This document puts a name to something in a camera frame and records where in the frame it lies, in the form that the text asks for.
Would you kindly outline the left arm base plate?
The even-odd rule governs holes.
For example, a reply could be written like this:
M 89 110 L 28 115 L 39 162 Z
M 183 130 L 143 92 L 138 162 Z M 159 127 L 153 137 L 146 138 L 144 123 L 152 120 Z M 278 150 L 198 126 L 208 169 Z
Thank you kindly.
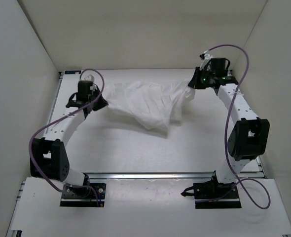
M 60 199 L 61 207 L 97 207 L 105 206 L 106 183 L 90 183 L 96 194 L 89 188 L 76 190 L 64 185 Z

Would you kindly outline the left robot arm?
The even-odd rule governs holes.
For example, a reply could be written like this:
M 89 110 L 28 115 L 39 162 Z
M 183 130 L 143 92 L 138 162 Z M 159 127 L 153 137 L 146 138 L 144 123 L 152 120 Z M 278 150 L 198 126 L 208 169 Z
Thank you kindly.
M 46 180 L 59 192 L 62 189 L 53 181 L 66 185 L 81 197 L 88 195 L 91 190 L 88 175 L 71 168 L 66 146 L 88 115 L 107 105 L 107 101 L 97 88 L 72 94 L 62 116 L 40 129 L 48 128 L 48 131 L 41 138 L 32 136 L 29 142 L 31 176 Z

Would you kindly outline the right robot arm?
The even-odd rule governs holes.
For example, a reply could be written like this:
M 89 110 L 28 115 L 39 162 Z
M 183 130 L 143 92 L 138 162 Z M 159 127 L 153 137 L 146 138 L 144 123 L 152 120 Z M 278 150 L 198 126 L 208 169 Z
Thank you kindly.
M 228 59 L 214 58 L 210 54 L 201 58 L 202 63 L 196 67 L 188 86 L 197 90 L 212 88 L 228 109 L 228 119 L 234 125 L 232 131 L 225 129 L 228 157 L 215 171 L 209 185 L 209 193 L 219 198 L 226 193 L 226 187 L 235 182 L 236 175 L 265 152 L 270 124 L 267 119 L 260 119 L 248 105 L 229 70 Z

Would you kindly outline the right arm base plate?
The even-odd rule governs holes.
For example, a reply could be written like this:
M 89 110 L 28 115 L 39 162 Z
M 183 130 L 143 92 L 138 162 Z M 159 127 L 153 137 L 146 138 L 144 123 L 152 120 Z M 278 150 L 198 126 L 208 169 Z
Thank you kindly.
M 183 197 L 194 197 L 196 209 L 238 209 L 241 208 L 239 193 L 231 184 L 216 184 L 214 181 L 193 183 L 184 189 Z

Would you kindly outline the white pleated skirt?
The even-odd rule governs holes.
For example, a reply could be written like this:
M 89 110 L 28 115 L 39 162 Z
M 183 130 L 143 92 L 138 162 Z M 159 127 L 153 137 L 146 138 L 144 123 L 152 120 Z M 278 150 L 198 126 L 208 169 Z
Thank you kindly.
M 115 114 L 135 119 L 145 129 L 168 132 L 182 121 L 182 108 L 195 97 L 195 90 L 183 80 L 166 85 L 154 82 L 115 83 L 107 87 L 105 99 Z

